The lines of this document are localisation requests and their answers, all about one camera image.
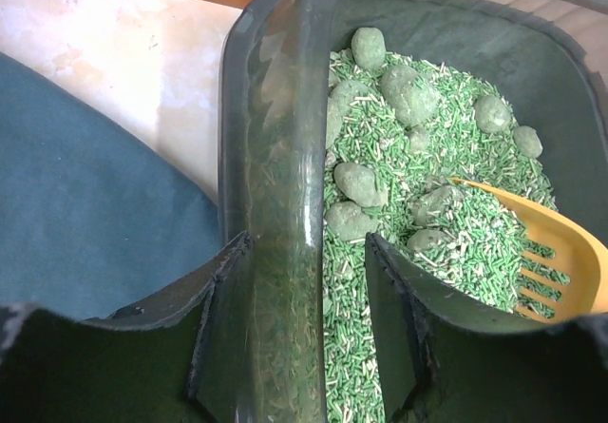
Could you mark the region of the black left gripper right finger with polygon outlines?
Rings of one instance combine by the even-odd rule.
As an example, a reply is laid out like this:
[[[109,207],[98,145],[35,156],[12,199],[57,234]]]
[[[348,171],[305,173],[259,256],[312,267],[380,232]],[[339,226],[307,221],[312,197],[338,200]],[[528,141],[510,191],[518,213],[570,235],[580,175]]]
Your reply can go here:
[[[494,309],[376,234],[365,268],[388,421],[606,420],[606,316],[543,324]]]

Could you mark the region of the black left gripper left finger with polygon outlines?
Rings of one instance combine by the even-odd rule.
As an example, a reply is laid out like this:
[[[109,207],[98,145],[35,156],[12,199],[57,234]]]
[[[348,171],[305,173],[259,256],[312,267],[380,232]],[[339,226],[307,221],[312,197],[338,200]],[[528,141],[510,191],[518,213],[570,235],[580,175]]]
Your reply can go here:
[[[253,240],[108,318],[1,309],[5,422],[232,422],[246,379]]]

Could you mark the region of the yellow litter scoop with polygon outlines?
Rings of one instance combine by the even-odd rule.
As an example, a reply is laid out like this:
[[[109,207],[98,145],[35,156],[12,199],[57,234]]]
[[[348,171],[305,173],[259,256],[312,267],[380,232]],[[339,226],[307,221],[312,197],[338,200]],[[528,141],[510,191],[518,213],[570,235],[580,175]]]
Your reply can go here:
[[[453,181],[493,194],[522,221],[530,240],[554,251],[551,258],[531,251],[525,251],[523,255],[569,277],[568,283],[560,284],[524,267],[522,274],[525,277],[559,291],[561,297],[553,300],[523,288],[524,296],[553,309],[554,316],[544,317],[522,304],[515,308],[519,314],[538,322],[558,323],[586,314],[607,312],[607,248],[601,241],[580,225],[539,203],[484,183],[460,178]]]

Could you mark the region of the dark grey litter box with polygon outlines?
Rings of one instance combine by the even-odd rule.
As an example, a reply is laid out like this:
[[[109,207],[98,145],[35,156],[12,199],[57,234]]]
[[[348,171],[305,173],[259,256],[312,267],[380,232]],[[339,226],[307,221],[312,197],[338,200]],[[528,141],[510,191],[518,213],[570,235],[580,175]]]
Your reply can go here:
[[[607,237],[607,0],[254,0],[221,73],[220,227],[254,238],[255,422],[327,420],[321,340],[329,55],[359,25],[493,82],[547,134],[561,213]]]

